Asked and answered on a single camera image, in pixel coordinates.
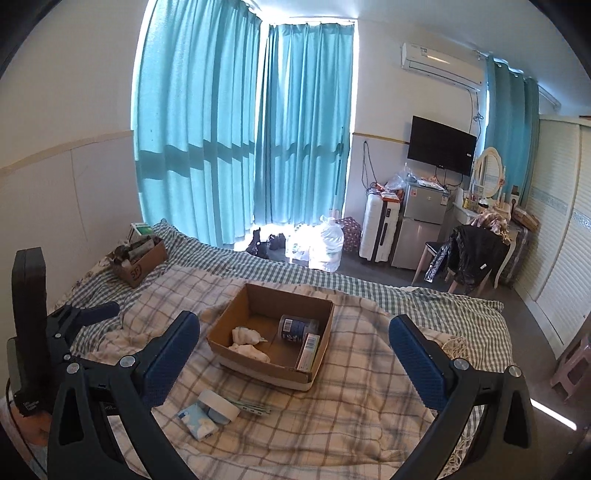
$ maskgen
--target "small box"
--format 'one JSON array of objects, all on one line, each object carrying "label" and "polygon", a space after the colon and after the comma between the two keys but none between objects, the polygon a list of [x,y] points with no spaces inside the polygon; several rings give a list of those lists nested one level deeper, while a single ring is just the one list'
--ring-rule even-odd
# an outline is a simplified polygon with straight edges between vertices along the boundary
[{"label": "small box", "polygon": [[112,264],[111,268],[115,275],[121,278],[121,280],[125,280],[132,288],[135,288],[142,283],[142,280],[153,269],[166,261],[167,258],[168,253],[164,246],[164,240],[161,240],[152,250],[147,252],[142,258],[136,263],[131,264],[129,267]]},{"label": "small box", "polygon": [[537,232],[538,228],[540,227],[539,220],[521,207],[515,207],[513,209],[512,219],[518,224],[523,225],[531,232]]},{"label": "small box", "polygon": [[147,223],[132,223],[127,235],[127,241],[133,244],[148,235],[154,235],[154,231]]},{"label": "small box", "polygon": [[[334,308],[330,300],[247,283],[211,327],[207,342],[218,355],[219,362],[228,368],[279,387],[307,391],[312,387],[328,347]],[[281,317],[286,314],[318,322],[320,343],[309,372],[297,369],[304,346],[287,342],[277,334]],[[269,356],[270,363],[228,348],[233,344],[232,329],[240,326],[256,330],[267,339],[255,347]]]}]

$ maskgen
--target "can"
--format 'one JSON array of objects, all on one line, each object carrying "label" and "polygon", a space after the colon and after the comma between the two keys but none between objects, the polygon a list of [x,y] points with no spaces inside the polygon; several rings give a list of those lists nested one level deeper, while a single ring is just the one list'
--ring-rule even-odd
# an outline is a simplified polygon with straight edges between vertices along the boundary
[{"label": "can", "polygon": [[284,315],[281,317],[277,335],[288,342],[303,343],[308,333],[318,335],[318,321]]}]

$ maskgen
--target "air conditioner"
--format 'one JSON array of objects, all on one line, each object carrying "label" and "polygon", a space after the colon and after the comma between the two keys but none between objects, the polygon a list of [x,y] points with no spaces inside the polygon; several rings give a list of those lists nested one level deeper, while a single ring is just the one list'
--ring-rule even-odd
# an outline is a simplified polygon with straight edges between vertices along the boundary
[{"label": "air conditioner", "polygon": [[470,90],[479,91],[484,83],[484,68],[411,43],[402,45],[402,68]]}]

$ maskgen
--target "cable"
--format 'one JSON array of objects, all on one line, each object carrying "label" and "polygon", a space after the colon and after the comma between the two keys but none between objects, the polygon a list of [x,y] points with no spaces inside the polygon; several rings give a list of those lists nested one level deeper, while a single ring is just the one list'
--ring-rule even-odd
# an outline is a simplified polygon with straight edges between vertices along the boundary
[{"label": "cable", "polygon": [[443,177],[443,184],[441,184],[441,182],[439,181],[439,178],[437,177],[437,169],[438,168],[439,167],[435,167],[435,180],[437,180],[437,183],[439,184],[440,187],[442,187],[444,189],[446,189],[447,187],[459,187],[462,184],[462,182],[464,181],[464,174],[462,173],[461,174],[462,175],[462,179],[460,180],[460,183],[458,183],[457,185],[454,185],[454,184],[451,184],[451,183],[449,185],[446,185],[447,169],[444,168],[443,170],[445,170],[445,176]]},{"label": "cable", "polygon": [[[371,168],[371,173],[374,176],[374,181],[372,183],[369,182],[369,173],[367,168],[367,163],[365,162],[365,150],[367,149],[368,154],[368,162]],[[365,193],[369,192],[371,189],[375,188],[378,183],[378,179],[375,177],[374,166],[371,163],[371,156],[369,155],[369,144],[367,140],[363,141],[363,163],[361,166],[361,183],[365,187]]]},{"label": "cable", "polygon": [[480,140],[480,135],[482,134],[482,124],[480,121],[484,120],[484,117],[480,114],[478,94],[476,94],[476,115],[472,119],[478,122],[478,137],[476,137],[476,143],[478,144],[478,141]]},{"label": "cable", "polygon": [[472,116],[472,114],[474,113],[474,99],[472,98],[472,92],[470,91],[470,89],[466,88],[466,91],[468,92],[468,95],[470,95],[470,105],[471,105],[471,107],[470,107],[470,128],[468,129],[468,134],[470,135],[472,133],[472,122],[474,120],[474,117]]},{"label": "cable", "polygon": [[8,412],[10,414],[10,418],[12,418],[12,422],[14,423],[14,426],[17,428],[17,432],[18,434],[21,436],[21,440],[22,442],[25,444],[25,447],[27,447],[27,450],[29,450],[29,453],[31,454],[31,456],[33,457],[33,459],[36,461],[37,465],[39,465],[39,468],[41,469],[41,471],[45,474],[45,476],[47,476],[47,470],[45,470],[43,468],[43,465],[41,464],[41,462],[37,459],[37,457],[35,456],[35,454],[33,453],[33,451],[31,450],[31,447],[29,447],[29,444],[27,443],[27,441],[25,440],[25,437],[23,436],[20,427],[18,426],[17,421],[14,418],[14,414],[12,413],[12,409],[10,408],[10,404],[12,403],[11,400],[8,399],[8,391],[10,390],[10,378],[8,379],[8,381],[6,382],[6,407],[8,408]]}]

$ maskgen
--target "ceiling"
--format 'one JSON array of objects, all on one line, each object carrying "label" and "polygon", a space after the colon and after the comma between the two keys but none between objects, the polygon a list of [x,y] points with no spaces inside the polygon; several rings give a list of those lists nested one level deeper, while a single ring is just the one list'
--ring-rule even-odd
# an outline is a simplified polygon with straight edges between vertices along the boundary
[{"label": "ceiling", "polygon": [[256,0],[265,14],[410,22],[449,40],[493,52],[562,104],[591,114],[591,80],[552,22],[529,0]]}]

